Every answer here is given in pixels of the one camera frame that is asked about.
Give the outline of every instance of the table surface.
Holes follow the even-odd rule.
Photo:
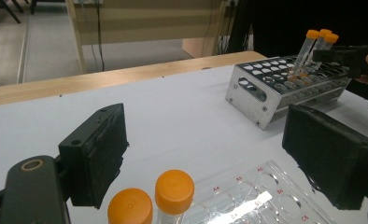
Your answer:
[[[99,210],[67,202],[72,223],[107,223],[108,203],[123,189],[140,188],[153,198],[158,175],[169,169],[187,172],[196,187],[221,173],[235,176],[267,161],[275,161],[337,223],[368,223],[367,199],[360,211],[340,211],[322,193],[312,192],[304,173],[281,147],[284,119],[262,131],[225,100],[232,71],[232,65],[176,76],[162,71],[163,77],[129,79],[121,85],[91,82],[87,91],[87,85],[65,90],[52,80],[47,95],[29,93],[24,101],[14,97],[13,103],[0,104],[0,189],[14,164],[37,155],[56,157],[59,143],[93,112],[123,103],[131,146],[123,155],[121,173]],[[345,91],[337,102],[318,109],[368,136],[368,101]]]

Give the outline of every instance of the test tube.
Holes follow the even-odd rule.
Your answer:
[[[124,189],[108,206],[109,224],[151,224],[152,201],[142,189]]]
[[[315,40],[318,38],[318,31],[316,30],[308,30],[306,33],[306,39],[301,47],[300,53],[297,56],[297,59],[294,62],[294,66],[292,67],[289,75],[289,79],[296,78],[299,75],[299,72],[304,64],[306,56],[309,53],[309,50],[312,48]]]
[[[330,49],[333,44],[336,43],[336,41],[338,40],[339,36],[335,35],[335,34],[327,34],[326,36],[324,36],[324,42],[323,44],[320,46],[320,49]],[[320,67],[321,63],[316,63],[315,65],[312,66],[313,69],[318,70],[318,68]]]
[[[169,170],[155,184],[158,224],[180,224],[192,203],[195,186],[192,178],[180,170]]]
[[[315,45],[313,46],[313,48],[311,49],[305,65],[309,65],[312,63],[312,58],[313,58],[313,50],[315,49],[320,49],[321,45],[323,45],[324,43],[324,37],[328,34],[332,34],[333,32],[331,30],[327,30],[327,29],[321,29],[320,32],[318,32],[318,39],[315,42]]]

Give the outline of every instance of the orange cap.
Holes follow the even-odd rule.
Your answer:
[[[335,34],[328,34],[328,35],[324,36],[324,41],[334,44],[338,40],[338,37],[339,36],[335,35]]]
[[[317,39],[318,38],[318,31],[308,30],[308,32],[306,33],[306,37],[311,38],[311,39]]]
[[[187,211],[192,203],[195,186],[187,173],[169,170],[161,174],[155,184],[155,203],[169,215]]]
[[[320,32],[319,32],[319,36],[321,37],[324,37],[326,36],[327,34],[332,34],[333,32],[331,30],[327,30],[327,29],[321,29]]]
[[[150,224],[151,198],[141,189],[125,189],[112,198],[107,215],[109,224]]]

